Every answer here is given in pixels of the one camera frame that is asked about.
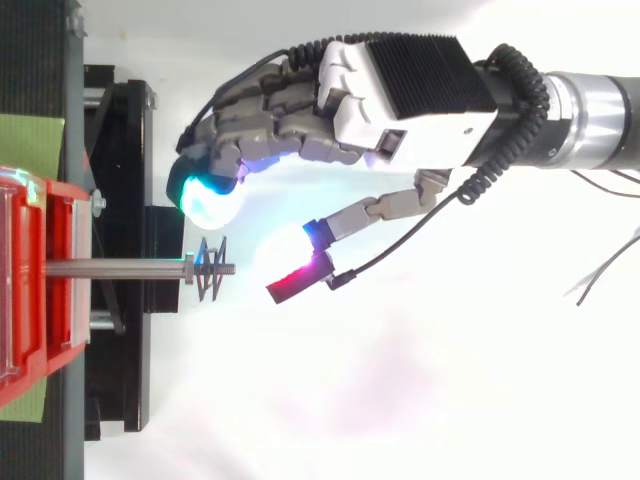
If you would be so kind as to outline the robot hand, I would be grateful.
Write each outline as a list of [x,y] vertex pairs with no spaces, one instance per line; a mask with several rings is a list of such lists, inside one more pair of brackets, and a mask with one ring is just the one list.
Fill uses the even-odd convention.
[[451,36],[368,32],[275,51],[220,85],[181,134],[170,202],[206,228],[234,215],[244,182],[296,156],[409,172],[407,190],[362,199],[300,230],[310,251],[268,292],[284,302],[337,272],[330,247],[380,220],[426,223],[448,205],[449,173],[472,159],[512,97],[502,49],[473,62]]

